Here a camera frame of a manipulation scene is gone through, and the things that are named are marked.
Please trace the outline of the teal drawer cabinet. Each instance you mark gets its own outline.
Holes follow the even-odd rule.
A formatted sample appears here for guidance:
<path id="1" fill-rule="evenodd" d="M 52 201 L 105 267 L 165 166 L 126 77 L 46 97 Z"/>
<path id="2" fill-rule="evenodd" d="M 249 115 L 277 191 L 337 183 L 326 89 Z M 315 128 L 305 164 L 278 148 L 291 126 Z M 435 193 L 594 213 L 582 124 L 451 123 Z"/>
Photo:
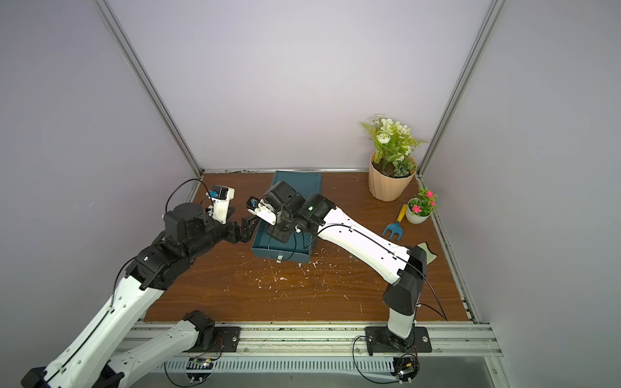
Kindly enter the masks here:
<path id="1" fill-rule="evenodd" d="M 269 189 L 278 181 L 285 181 L 293 189 L 299 192 L 304 198 L 304 203 L 315 194 L 322 192 L 322 176 L 320 173 L 299 172 L 299 171 L 276 171 Z M 302 206 L 296 212 L 299 216 Z"/>

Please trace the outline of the teal drawer tray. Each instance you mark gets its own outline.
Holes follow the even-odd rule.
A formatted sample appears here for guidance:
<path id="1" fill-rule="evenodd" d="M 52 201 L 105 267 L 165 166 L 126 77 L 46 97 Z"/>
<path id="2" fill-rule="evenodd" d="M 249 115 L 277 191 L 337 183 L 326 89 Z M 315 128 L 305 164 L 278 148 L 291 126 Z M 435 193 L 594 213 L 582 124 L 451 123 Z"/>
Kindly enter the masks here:
<path id="1" fill-rule="evenodd" d="M 310 262 L 311 254 L 317 245 L 309 233 L 294 233 L 287 242 L 279 242 L 268 235 L 269 224 L 260 219 L 252 241 L 251 252 L 260 259 L 289 261 L 301 264 Z"/>

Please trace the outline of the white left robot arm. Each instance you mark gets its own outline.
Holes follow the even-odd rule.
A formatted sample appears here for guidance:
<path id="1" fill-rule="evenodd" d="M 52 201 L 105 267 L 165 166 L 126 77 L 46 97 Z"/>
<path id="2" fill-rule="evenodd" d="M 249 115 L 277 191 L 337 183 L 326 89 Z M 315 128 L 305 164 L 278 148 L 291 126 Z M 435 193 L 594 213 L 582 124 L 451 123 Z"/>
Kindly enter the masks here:
<path id="1" fill-rule="evenodd" d="M 229 205 L 216 200 L 211 210 L 184 203 L 163 215 L 164 230 L 127 263 L 113 293 L 77 338 L 45 367 L 29 370 L 22 387 L 129 387 L 176 354 L 214 343 L 214 322 L 198 310 L 164 334 L 121 355 L 114 352 L 138 319 L 194 260 L 218 243 L 245 243 L 257 216 L 231 221 Z"/>

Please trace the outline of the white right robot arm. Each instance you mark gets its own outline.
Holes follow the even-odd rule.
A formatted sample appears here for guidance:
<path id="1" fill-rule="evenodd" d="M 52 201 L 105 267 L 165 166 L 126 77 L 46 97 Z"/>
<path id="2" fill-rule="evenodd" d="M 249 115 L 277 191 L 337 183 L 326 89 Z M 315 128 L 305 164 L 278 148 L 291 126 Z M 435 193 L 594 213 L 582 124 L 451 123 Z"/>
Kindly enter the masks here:
<path id="1" fill-rule="evenodd" d="M 248 200 L 247 209 L 268 223 L 270 237 L 282 243 L 291 234 L 308 233 L 343 248 L 375 270 L 387 283 L 383 294 L 389 308 L 387 331 L 395 340 L 409 338 L 426 281 L 424 249 L 391 242 L 323 195 L 305 198 L 284 181 L 274 184 L 261 198 Z"/>

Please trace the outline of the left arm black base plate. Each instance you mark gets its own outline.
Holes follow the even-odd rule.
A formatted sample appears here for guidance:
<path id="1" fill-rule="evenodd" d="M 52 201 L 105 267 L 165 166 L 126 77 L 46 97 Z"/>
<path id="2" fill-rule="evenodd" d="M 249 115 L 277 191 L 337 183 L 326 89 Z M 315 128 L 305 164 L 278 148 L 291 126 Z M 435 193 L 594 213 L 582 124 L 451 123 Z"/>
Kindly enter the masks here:
<path id="1" fill-rule="evenodd" d="M 197 342 L 187 352 L 209 353 L 237 352 L 241 339 L 241 327 L 216 326 L 200 334 Z"/>

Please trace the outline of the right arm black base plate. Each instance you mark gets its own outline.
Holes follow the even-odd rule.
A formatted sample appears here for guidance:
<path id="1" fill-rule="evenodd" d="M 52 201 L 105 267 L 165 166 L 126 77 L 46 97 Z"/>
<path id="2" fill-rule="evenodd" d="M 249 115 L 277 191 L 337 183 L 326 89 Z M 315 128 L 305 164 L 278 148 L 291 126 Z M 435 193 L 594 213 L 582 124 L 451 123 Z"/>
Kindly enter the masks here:
<path id="1" fill-rule="evenodd" d="M 413 326 L 410 334 L 401 338 L 386 326 L 365 327 L 366 349 L 370 356 L 376 353 L 431 353 L 433 352 L 427 328 Z"/>

